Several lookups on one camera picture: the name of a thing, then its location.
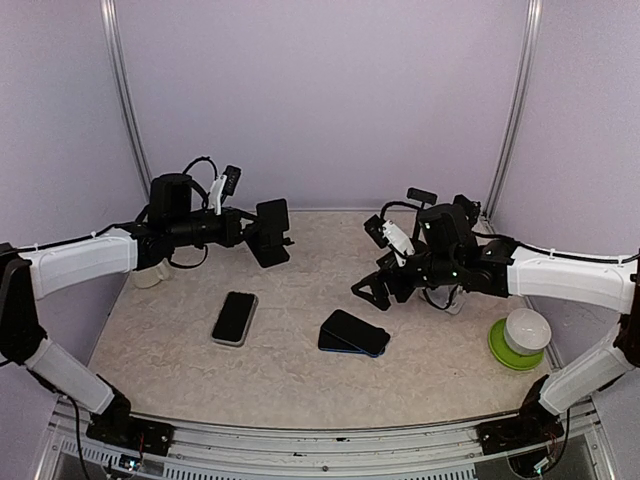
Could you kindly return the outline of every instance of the black smartphone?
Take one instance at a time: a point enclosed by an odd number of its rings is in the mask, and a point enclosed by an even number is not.
[[[232,347],[242,346],[257,305],[258,297],[253,293],[229,292],[211,332],[213,341]]]
[[[383,328],[374,327],[344,310],[333,312],[321,330],[372,357],[381,355],[391,339]]]
[[[366,355],[362,350],[343,342],[339,338],[334,337],[322,329],[320,329],[320,336],[318,337],[318,350],[322,350],[323,352],[359,353],[361,355]]]

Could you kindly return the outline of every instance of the white wall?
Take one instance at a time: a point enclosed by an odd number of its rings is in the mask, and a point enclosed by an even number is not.
[[[0,242],[46,243],[132,218],[143,196],[99,2],[3,2],[0,44]],[[87,361],[122,280],[40,302],[50,337]],[[3,480],[29,478],[54,402],[24,369],[0,369]]]
[[[637,1],[543,2],[522,125],[495,217],[540,246],[634,254],[640,247],[640,8]],[[618,319],[538,299],[569,362]],[[640,375],[595,396],[621,477],[638,478]]]
[[[118,3],[154,175],[244,169],[233,203],[379,208],[407,187],[484,199],[526,1]],[[202,167],[203,183],[209,172]]]

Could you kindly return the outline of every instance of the smartphone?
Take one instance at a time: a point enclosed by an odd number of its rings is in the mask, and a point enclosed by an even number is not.
[[[381,355],[391,339],[383,328],[374,327],[344,310],[333,312],[321,330],[372,357]]]
[[[318,350],[322,350],[323,352],[359,353],[366,355],[362,350],[343,342],[322,329],[320,329],[320,336],[318,337]]]
[[[211,332],[213,341],[232,347],[242,346],[257,306],[258,297],[254,294],[229,292]]]

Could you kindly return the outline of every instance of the robotic arm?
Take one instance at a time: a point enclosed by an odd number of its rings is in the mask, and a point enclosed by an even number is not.
[[[87,435],[124,448],[166,455],[168,424],[130,416],[131,403],[47,336],[35,301],[57,290],[112,273],[171,263],[176,247],[233,247],[246,241],[262,267],[289,260],[284,199],[258,204],[256,214],[222,207],[233,195],[240,169],[227,167],[206,193],[191,176],[166,174],[153,180],[150,202],[136,221],[56,244],[13,248],[0,244],[0,354],[24,365],[43,386],[68,395],[91,412]],[[192,191],[202,208],[191,211]]]
[[[409,197],[416,197],[410,189]],[[468,292],[507,297],[536,295],[601,305],[621,314],[619,324],[590,350],[563,369],[538,380],[515,418],[481,424],[479,437],[485,453],[495,453],[562,435],[558,415],[581,398],[606,388],[640,366],[640,283],[638,255],[607,257],[542,250],[502,235],[472,231],[480,205],[458,195],[451,204],[417,210],[412,248],[409,239],[389,235],[381,215],[365,223],[365,230],[391,252],[378,260],[378,271],[352,287],[355,295],[381,310],[394,296],[406,302],[415,289],[461,286]],[[424,241],[419,238],[422,232]],[[479,245],[478,237],[491,238]]]

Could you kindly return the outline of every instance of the marble tabletop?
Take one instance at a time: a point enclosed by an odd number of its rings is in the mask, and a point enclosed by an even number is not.
[[[150,289],[131,280],[91,360],[131,399],[134,411],[198,422],[272,428],[371,428],[427,424],[517,408],[549,372],[503,367],[491,355],[491,325],[519,298],[469,294],[451,316],[418,294],[387,312],[351,294],[383,251],[364,232],[371,213],[293,212],[291,260],[262,269],[249,249],[210,247],[199,268],[173,271]],[[412,215],[392,213],[411,231]],[[181,249],[194,262],[201,251]],[[213,343],[229,291],[255,293],[244,346]],[[322,352],[320,325],[337,308],[391,334],[378,358]]]

